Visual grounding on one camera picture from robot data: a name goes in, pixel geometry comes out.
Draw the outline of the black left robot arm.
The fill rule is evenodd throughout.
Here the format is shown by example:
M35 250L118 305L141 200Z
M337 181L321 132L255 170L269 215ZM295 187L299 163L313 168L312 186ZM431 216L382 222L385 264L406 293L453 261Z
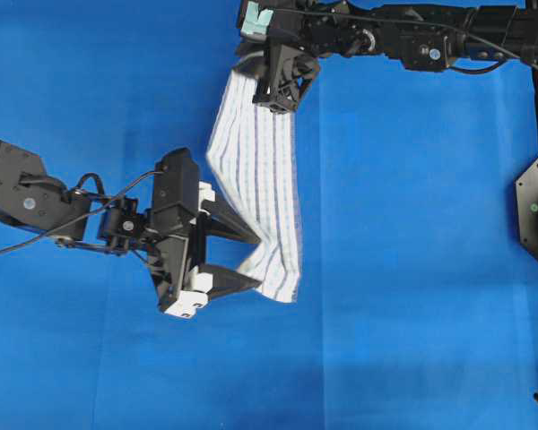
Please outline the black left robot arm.
M209 236L250 245L259 236L212 186L187 148L166 154L145 176L152 205L138 210L125 191L106 193L100 176L73 187L49 176L39 155L0 140L0 222L60 247L137 256L161 313L189 319L213 299L260 286L258 279L206 261Z

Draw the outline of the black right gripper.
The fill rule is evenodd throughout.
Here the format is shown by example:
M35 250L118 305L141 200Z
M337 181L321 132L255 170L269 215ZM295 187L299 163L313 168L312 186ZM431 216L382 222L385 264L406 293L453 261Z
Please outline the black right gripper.
M308 18L317 1L242 1L237 28L241 41L232 71L256 81L265 80L269 57L308 55L319 58L308 35Z

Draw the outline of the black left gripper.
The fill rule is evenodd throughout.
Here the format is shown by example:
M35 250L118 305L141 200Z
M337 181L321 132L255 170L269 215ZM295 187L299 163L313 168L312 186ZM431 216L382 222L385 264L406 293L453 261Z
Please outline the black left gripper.
M190 319L209 299L258 288L258 279L219 265L202 264L204 233L250 245L260 244L261 239L223 198L216 199L210 184L200 179L190 150L168 153L156 164L156 171L146 253L159 311Z

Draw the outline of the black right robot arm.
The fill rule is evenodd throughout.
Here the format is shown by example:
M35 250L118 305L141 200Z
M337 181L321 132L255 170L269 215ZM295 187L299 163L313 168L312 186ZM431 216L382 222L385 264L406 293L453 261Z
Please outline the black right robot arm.
M386 56L412 71L441 72L459 58L538 63L538 8L349 1L244 1L236 70L266 82L317 77L329 56Z

